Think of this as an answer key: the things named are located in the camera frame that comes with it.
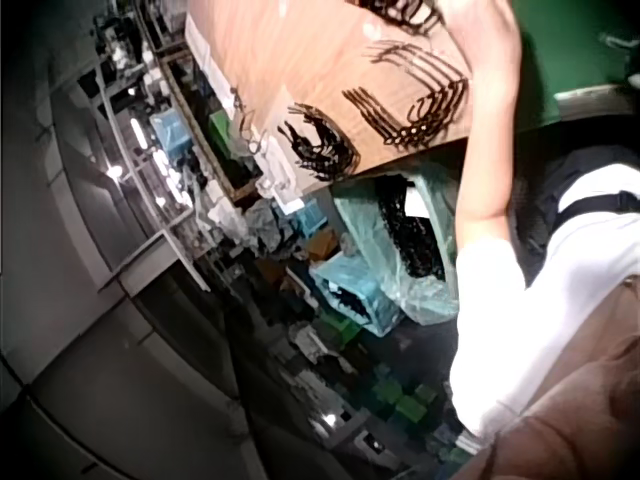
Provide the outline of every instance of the person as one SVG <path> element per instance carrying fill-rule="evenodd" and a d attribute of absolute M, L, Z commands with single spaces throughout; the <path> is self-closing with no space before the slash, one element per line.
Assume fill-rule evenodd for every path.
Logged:
<path fill-rule="evenodd" d="M 507 214 L 518 24 L 509 0 L 440 0 L 439 8 L 472 73 L 455 219 L 460 313 L 450 385 L 460 421 L 486 449 L 466 475 L 610 472 L 618 457 L 603 452 L 633 444 L 626 424 L 640 420 L 633 407 L 640 405 L 640 304 L 632 281 L 640 274 L 640 162 L 616 146 L 569 155 L 577 167 L 555 182 L 546 257 L 526 287 Z M 624 327 L 614 328 L 623 296 Z M 587 325 L 590 333 L 581 333 Z M 602 356 L 603 337 L 623 343 Z"/>

